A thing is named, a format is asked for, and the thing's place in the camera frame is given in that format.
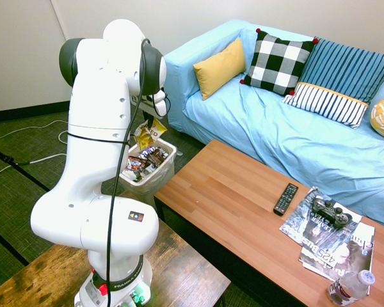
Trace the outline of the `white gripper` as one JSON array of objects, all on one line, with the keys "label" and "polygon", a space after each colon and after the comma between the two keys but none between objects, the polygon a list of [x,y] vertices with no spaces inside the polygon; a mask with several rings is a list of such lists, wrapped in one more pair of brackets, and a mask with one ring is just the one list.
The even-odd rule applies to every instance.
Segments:
[{"label": "white gripper", "polygon": [[[153,102],[153,95],[147,95],[147,96],[142,96],[141,97],[141,102],[138,106],[138,109],[141,109],[142,111],[145,111],[149,113],[150,115],[147,116],[147,127],[151,128],[152,125],[154,124],[154,116],[151,114],[156,114],[156,110],[154,107],[154,102]],[[138,103],[138,97],[135,95],[130,96],[131,104],[136,106]]]}]

